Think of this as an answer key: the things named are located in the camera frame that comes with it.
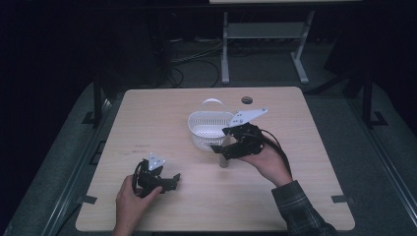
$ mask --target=small round object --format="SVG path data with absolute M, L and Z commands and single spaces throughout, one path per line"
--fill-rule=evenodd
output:
M 254 102 L 254 99 L 252 99 L 252 97 L 250 96 L 244 96 L 241 100 L 243 104 L 251 104 L 252 102 Z

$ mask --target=human hand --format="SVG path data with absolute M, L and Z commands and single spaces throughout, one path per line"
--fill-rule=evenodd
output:
M 276 187 L 292 182 L 282 157 L 269 145 L 264 144 L 259 154 L 251 154 L 238 158 L 255 166 L 266 179 Z
M 162 187 L 157 187 L 141 199 L 133 192 L 132 181 L 133 176 L 127 176 L 117 194 L 116 225 L 113 229 L 113 236 L 130 236 L 141 221 L 148 206 L 162 191 Z

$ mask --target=plaid shirt sleeve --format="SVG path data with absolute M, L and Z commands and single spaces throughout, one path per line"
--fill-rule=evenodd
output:
M 289 235 L 337 235 L 334 227 L 326 223 L 313 208 L 298 181 L 273 189 L 272 194 L 287 223 Z

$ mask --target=white basket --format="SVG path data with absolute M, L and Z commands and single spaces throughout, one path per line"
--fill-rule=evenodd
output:
M 202 108 L 208 102 L 223 103 L 215 98 L 209 98 L 202 103 Z M 192 133 L 193 143 L 200 150 L 212 151 L 212 145 L 221 146 L 226 138 L 222 129 L 228 127 L 233 114 L 226 111 L 196 111 L 188 118 L 188 127 Z

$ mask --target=person's right hand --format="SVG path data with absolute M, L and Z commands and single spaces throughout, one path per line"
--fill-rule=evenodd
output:
M 259 154 L 246 155 L 238 159 L 255 166 L 261 175 L 276 187 L 292 182 L 292 177 L 288 173 L 282 157 L 267 144 L 264 144 L 263 150 Z

